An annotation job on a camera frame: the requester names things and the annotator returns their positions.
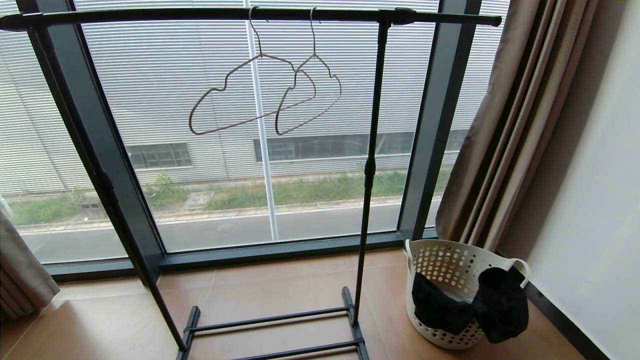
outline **curtain fold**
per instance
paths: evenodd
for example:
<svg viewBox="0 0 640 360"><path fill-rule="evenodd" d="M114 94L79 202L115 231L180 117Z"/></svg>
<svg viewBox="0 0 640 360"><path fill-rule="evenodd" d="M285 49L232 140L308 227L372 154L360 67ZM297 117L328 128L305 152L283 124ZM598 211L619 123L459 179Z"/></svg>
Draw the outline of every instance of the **curtain fold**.
<svg viewBox="0 0 640 360"><path fill-rule="evenodd" d="M51 275L0 212L1 318L15 319L43 308L59 291Z"/></svg>
<svg viewBox="0 0 640 360"><path fill-rule="evenodd" d="M495 250L558 120L596 4L511 2L487 93L438 209L439 238Z"/></svg>

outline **laundry basket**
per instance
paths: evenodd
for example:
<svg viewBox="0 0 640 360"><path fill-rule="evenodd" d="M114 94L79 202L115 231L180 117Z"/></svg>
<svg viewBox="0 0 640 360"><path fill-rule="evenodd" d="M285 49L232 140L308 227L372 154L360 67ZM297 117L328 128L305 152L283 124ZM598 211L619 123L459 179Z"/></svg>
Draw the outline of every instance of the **laundry basket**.
<svg viewBox="0 0 640 360"><path fill-rule="evenodd" d="M524 287L529 278L529 265L521 259L505 259L479 247L446 240L407 240L404 245L407 255L406 312L419 333L430 342L450 349L473 346L484 336L475 319L459 335L425 326L415 315L412 290L416 272L426 276L445 294L457 301L471 303L478 289L477 277L490 267L509 270L520 262L524 267Z"/></svg>

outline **hanger hook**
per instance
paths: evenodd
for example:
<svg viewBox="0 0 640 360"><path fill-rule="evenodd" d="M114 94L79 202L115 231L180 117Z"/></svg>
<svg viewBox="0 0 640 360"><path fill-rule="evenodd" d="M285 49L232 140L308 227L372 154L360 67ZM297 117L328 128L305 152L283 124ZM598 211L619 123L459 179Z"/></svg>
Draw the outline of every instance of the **hanger hook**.
<svg viewBox="0 0 640 360"><path fill-rule="evenodd" d="M314 31L314 10L316 7L311 8L309 13L309 24L311 25L311 35L314 37L314 55L316 54L316 32Z"/></svg>
<svg viewBox="0 0 640 360"><path fill-rule="evenodd" d="M260 41L260 34L258 34L258 31L255 29L255 26L253 26L253 19L251 17L251 13L253 12L253 9L257 8L258 6L252 6L249 9L249 25L251 25L251 28L253 29L253 32L255 33L255 36L258 38L258 50L260 51L259 55L262 55L262 42Z"/></svg>

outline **black cloth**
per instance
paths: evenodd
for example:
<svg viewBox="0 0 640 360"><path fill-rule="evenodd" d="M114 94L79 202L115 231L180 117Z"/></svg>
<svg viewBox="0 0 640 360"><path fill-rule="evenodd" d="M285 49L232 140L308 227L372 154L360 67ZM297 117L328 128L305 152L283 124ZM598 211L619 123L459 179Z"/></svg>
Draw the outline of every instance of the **black cloth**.
<svg viewBox="0 0 640 360"><path fill-rule="evenodd" d="M413 278L411 291L414 315L421 323L458 335L474 318L471 304L455 301L419 272Z"/></svg>
<svg viewBox="0 0 640 360"><path fill-rule="evenodd" d="M415 317L432 329L459 335L475 317L490 343L518 336L529 323L527 296L520 279L501 268L478 277L473 303L456 301L420 273L413 278Z"/></svg>
<svg viewBox="0 0 640 360"><path fill-rule="evenodd" d="M501 268L489 268L478 277L478 285L473 307L490 343L515 338L527 329L529 305L517 276Z"/></svg>

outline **road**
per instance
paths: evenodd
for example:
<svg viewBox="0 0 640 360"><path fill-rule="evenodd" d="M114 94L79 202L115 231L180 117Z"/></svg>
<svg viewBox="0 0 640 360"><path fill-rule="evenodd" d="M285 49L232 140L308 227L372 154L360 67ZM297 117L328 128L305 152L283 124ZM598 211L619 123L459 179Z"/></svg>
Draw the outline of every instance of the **road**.
<svg viewBox="0 0 640 360"><path fill-rule="evenodd" d="M439 200L432 202L427 224L434 224L439 205ZM400 204L373 205L369 231L395 229L399 211ZM362 208L319 209L276 216L280 240L357 234L361 217ZM169 252L271 241L268 214L164 222L158 224L158 229ZM112 227L26 233L22 237L43 263L126 256Z"/></svg>

